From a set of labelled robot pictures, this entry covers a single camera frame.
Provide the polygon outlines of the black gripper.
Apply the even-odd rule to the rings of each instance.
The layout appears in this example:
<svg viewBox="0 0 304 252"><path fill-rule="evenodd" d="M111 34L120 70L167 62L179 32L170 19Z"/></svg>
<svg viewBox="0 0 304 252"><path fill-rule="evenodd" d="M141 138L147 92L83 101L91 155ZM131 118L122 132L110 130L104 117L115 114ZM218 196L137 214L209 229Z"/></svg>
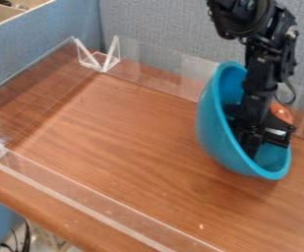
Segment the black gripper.
<svg viewBox="0 0 304 252"><path fill-rule="evenodd" d="M266 91L244 91L240 101L225 101L223 112L234 138L249 158L262 144L288 148L294 125L272 112L277 87Z"/></svg>

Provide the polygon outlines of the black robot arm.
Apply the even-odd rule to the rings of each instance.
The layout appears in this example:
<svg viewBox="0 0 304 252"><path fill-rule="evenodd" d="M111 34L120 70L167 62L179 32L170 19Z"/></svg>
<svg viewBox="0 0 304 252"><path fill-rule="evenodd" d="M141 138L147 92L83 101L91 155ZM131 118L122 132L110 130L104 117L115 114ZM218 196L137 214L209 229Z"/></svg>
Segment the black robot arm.
<svg viewBox="0 0 304 252"><path fill-rule="evenodd" d="M222 108L234 138L252 158L265 143L288 147L296 131L270 111L277 86L289 83L297 65L296 17L276 0L206 0L206 6L218 35L246 47L244 94Z"/></svg>

